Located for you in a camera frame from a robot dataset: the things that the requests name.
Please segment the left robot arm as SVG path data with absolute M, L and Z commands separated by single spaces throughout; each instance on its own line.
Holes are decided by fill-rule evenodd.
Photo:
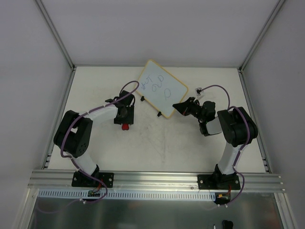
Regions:
M 102 108 L 84 114 L 67 111 L 54 136 L 53 142 L 60 148 L 61 156 L 70 159 L 76 167 L 73 187 L 101 187 L 101 182 L 109 177 L 100 172 L 88 153 L 93 127 L 113 120 L 114 124 L 127 131 L 134 122 L 135 96 L 132 93 L 123 90 L 119 96 L 105 102 Z

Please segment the red black whiteboard eraser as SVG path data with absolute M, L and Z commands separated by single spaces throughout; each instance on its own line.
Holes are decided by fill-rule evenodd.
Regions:
M 129 124 L 122 124 L 122 130 L 123 131 L 129 130 Z

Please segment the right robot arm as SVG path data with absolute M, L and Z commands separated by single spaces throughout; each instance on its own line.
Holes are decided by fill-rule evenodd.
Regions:
M 199 122 L 204 136 L 223 134 L 226 140 L 223 155 L 210 175 L 198 175 L 200 190 L 240 190 L 241 185 L 236 166 L 241 151 L 258 136 L 258 128 L 243 107 L 229 110 L 215 110 L 215 103 L 206 101 L 200 104 L 194 97 L 185 102 L 173 104 L 183 116 L 192 115 Z

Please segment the yellow framed whiteboard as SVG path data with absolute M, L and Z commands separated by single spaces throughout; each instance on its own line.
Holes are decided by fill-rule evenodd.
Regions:
M 173 104 L 180 103 L 189 89 L 157 62 L 149 59 L 142 70 L 137 93 L 165 118 L 174 113 Z

